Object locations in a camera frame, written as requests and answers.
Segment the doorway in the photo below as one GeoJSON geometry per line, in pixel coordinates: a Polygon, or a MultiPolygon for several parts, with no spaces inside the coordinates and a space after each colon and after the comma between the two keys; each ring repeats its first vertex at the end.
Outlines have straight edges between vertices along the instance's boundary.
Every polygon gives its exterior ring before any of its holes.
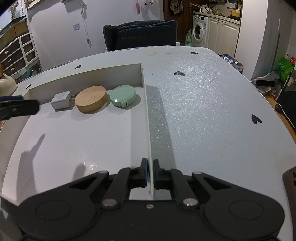
{"type": "Polygon", "coordinates": [[[177,42],[181,45],[185,44],[185,39],[188,31],[192,29],[193,13],[190,13],[190,3],[198,5],[206,5],[205,0],[182,0],[183,12],[174,14],[170,9],[171,0],[163,0],[163,20],[175,20],[178,23],[177,42]]]}

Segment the washing machine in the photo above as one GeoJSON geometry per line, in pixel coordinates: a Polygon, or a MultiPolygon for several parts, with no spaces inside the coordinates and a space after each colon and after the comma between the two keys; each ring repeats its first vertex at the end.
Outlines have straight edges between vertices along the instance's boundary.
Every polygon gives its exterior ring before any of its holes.
{"type": "Polygon", "coordinates": [[[207,28],[209,18],[200,15],[193,15],[192,46],[207,47],[207,28]]]}

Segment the fish tank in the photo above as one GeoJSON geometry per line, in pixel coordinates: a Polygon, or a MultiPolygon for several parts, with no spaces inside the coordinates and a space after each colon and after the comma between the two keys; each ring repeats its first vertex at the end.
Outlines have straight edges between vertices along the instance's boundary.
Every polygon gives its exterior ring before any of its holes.
{"type": "Polygon", "coordinates": [[[26,16],[21,16],[10,21],[0,32],[0,52],[16,38],[28,32],[26,16]]]}

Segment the ceramic teapot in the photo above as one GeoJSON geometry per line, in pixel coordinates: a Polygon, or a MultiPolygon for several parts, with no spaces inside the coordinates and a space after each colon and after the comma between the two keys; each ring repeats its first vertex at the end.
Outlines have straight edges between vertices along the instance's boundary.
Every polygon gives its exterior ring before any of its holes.
{"type": "Polygon", "coordinates": [[[17,89],[15,80],[6,74],[2,74],[0,78],[0,96],[10,96],[17,89]]]}

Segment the washing machine door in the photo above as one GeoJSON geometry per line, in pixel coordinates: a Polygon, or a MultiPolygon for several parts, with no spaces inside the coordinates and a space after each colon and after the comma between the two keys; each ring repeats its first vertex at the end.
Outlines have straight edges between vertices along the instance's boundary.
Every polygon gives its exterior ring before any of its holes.
{"type": "Polygon", "coordinates": [[[204,38],[205,30],[203,25],[200,22],[196,22],[196,25],[193,28],[193,37],[197,42],[201,42],[204,38]]]}

